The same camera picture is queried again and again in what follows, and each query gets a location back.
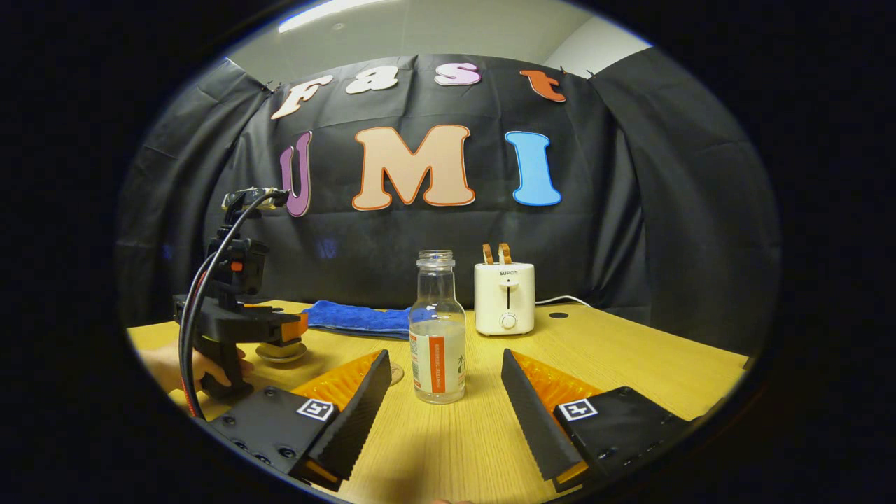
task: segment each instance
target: ceiling light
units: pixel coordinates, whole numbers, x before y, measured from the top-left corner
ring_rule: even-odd
[[[326,4],[320,4],[316,7],[308,9],[303,13],[296,14],[291,18],[280,24],[280,33],[284,33],[289,30],[293,30],[302,26],[303,24],[307,24],[309,22],[321,19],[324,16],[328,16],[334,13],[340,13],[347,9],[352,9],[354,7],[359,7],[361,5],[366,4],[375,4],[376,2],[382,2],[383,0],[331,0]]]

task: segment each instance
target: toaster knob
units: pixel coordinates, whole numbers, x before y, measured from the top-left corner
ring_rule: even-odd
[[[505,313],[501,316],[501,327],[510,329],[516,326],[516,316],[513,313]]]

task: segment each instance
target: glass bottle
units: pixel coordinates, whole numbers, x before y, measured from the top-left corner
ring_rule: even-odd
[[[467,315],[454,295],[451,250],[421,250],[417,302],[410,307],[410,359],[421,401],[453,403],[463,397]]]

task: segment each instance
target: cable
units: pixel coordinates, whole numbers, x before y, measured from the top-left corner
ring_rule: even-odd
[[[551,299],[549,299],[549,300],[535,301],[535,304],[537,304],[537,305],[543,305],[543,304],[545,304],[545,303],[549,303],[549,302],[551,302],[551,301],[563,300],[563,299],[573,300],[573,301],[579,301],[581,304],[587,306],[588,308],[594,308],[594,307],[592,307],[590,304],[586,303],[585,301],[580,300],[579,298],[574,298],[573,296],[557,296],[556,298],[551,298]]]
[[[199,270],[196,271],[196,275],[193,277],[193,282],[190,283],[190,289],[186,292],[186,299],[184,300],[184,312],[181,315],[180,320],[180,331],[177,334],[177,356],[178,362],[180,363],[180,376],[181,376],[181,384],[184,382],[184,362],[193,363],[193,348],[192,346],[187,346],[187,338],[186,338],[186,316],[190,312],[190,308],[193,306],[195,295],[196,295],[196,286],[199,282],[202,281],[202,278],[205,277],[207,273],[206,269],[211,263],[212,256],[208,256],[205,258],[205,261],[202,262],[202,265],[199,266]],[[190,401],[189,394],[186,393],[186,385],[184,387],[184,395],[186,396],[186,405],[190,408],[190,413],[193,416],[196,416],[196,410],[194,404]]]
[[[200,408],[199,406],[199,397],[196,395],[196,389],[194,387],[192,365],[193,359],[191,359],[193,352],[193,342],[191,341],[191,339],[193,337],[193,327],[195,326],[196,322],[196,313],[202,312],[202,301],[205,297],[205,288],[209,284],[209,279],[212,278],[215,267],[219,265],[218,262],[220,260],[221,254],[225,250],[227,250],[228,245],[231,241],[233,241],[234,236],[236,236],[237,231],[239,231],[239,228],[243,225],[243,222],[246,220],[246,218],[248,218],[252,211],[258,207],[259,204],[261,204],[264,200],[275,197],[279,193],[286,194],[286,191],[282,189],[274,190],[272,193],[268,193],[265,191],[264,194],[258,196],[258,198],[256,198],[255,201],[253,201],[252,204],[250,204],[248,208],[243,211],[243,214],[239,216],[239,219],[237,219],[233,227],[230,228],[227,236],[224,237],[223,241],[221,241],[218,250],[215,252],[215,255],[211,259],[208,270],[200,280],[199,289],[198,291],[196,291],[196,302],[184,305],[184,318],[186,319],[186,325],[184,326],[183,323],[181,324],[181,329],[185,334],[185,345],[183,349],[184,351],[183,353],[181,353],[180,361],[181,379],[183,379],[184,382],[184,391],[187,395],[187,402],[192,402],[195,405],[195,416],[199,417],[202,420],[205,420],[205,416],[202,414],[202,408]]]

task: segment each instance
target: human hand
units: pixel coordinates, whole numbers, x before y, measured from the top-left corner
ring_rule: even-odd
[[[146,364],[152,377],[156,379],[159,386],[168,393],[172,390],[183,389],[183,383],[180,377],[180,358],[177,353],[177,341],[158,348],[156,350],[141,351],[140,356],[143,363]],[[237,348],[237,356],[239,357],[239,369],[243,377],[249,375],[254,369],[252,362],[246,361],[246,353]],[[202,355],[193,349],[193,378],[194,388],[198,391],[202,389],[200,380],[205,374],[212,375],[218,383],[225,387],[230,386],[230,380],[224,369],[216,364],[208,357]]]

